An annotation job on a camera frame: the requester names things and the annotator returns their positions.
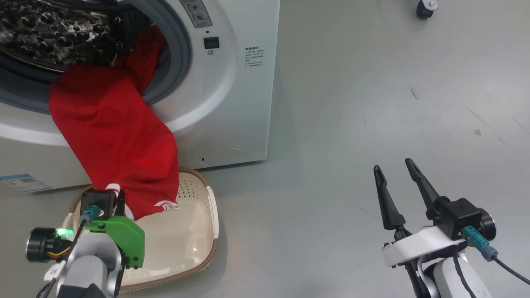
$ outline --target laundry basket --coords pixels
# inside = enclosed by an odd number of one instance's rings
[[[136,221],[145,231],[143,268],[127,269],[121,292],[142,290],[178,281],[205,269],[214,257],[219,238],[215,196],[204,177],[180,169],[179,209],[146,216]],[[63,223],[79,227],[81,197],[77,197]]]

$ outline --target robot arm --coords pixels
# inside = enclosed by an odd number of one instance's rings
[[[143,266],[145,233],[125,217],[123,192],[86,191],[81,208],[81,225],[73,241],[63,237],[64,229],[36,228],[30,234],[29,261],[60,262],[43,288],[44,297],[57,282],[58,298],[115,298],[125,269]]]
[[[383,172],[376,165],[374,176],[383,227],[395,230],[395,241],[385,243],[383,247],[386,265],[405,267],[416,297],[467,297],[470,291],[490,297],[484,283],[467,263],[463,251],[468,243],[462,232],[475,231],[489,245],[496,236],[495,222],[486,211],[476,208],[465,198],[450,201],[441,197],[411,159],[406,159],[405,163],[422,195],[427,219],[434,225],[416,234],[405,229],[405,219],[395,207],[386,189]],[[441,261],[423,269],[424,263],[436,259]]]

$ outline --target washing machine door opening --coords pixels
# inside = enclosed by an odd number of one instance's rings
[[[70,65],[110,66],[152,24],[167,47],[146,103],[176,90],[191,65],[189,34],[165,0],[0,0],[0,19],[0,102],[25,110],[49,114],[49,86]]]

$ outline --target caster wheel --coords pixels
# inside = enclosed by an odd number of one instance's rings
[[[418,3],[418,7],[416,8],[416,15],[418,18],[425,20],[432,16],[434,11],[430,11],[425,8],[425,5],[423,4],[423,1],[420,0],[420,3]]]

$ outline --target red garment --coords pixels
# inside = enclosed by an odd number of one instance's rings
[[[139,94],[165,44],[151,27],[115,67],[73,65],[50,87],[51,116],[94,187],[119,184],[135,220],[176,207],[175,139]]]

